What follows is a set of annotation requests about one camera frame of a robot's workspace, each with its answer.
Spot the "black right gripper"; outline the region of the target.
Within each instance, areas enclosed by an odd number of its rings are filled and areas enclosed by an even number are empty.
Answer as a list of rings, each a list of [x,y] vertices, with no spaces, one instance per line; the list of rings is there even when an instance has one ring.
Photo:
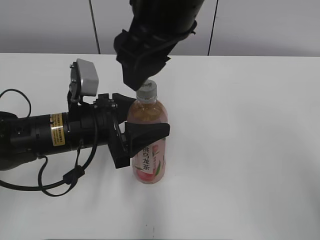
[[[137,91],[145,81],[160,72],[173,48],[195,33],[196,21],[182,32],[179,23],[172,21],[164,29],[158,25],[132,21],[129,30],[123,29],[114,39],[116,60],[122,66],[123,83]]]

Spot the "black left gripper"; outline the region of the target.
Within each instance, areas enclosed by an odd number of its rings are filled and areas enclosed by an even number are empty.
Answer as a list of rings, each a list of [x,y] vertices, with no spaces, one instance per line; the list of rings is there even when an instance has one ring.
[[[68,113],[66,117],[66,140],[72,148],[91,148],[86,169],[92,162],[97,147],[107,145],[117,169],[130,166],[130,158],[145,147],[164,139],[170,134],[168,123],[136,124],[125,123],[125,137],[119,125],[127,120],[135,98],[120,93],[99,94],[92,103],[70,101],[67,94]]]

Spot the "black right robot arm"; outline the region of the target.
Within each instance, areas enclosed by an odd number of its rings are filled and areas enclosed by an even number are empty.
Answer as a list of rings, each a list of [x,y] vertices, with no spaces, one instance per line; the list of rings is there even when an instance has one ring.
[[[113,42],[123,83],[137,91],[158,74],[180,41],[194,34],[202,0],[131,0],[133,18]]]

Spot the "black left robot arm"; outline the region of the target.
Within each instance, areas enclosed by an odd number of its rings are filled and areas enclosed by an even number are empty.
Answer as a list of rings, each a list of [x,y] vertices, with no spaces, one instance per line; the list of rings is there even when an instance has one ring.
[[[69,111],[18,118],[0,114],[0,169],[16,168],[39,156],[107,145],[117,169],[148,145],[170,134],[168,123],[127,121],[135,99],[114,93],[98,95],[92,104],[70,102]]]

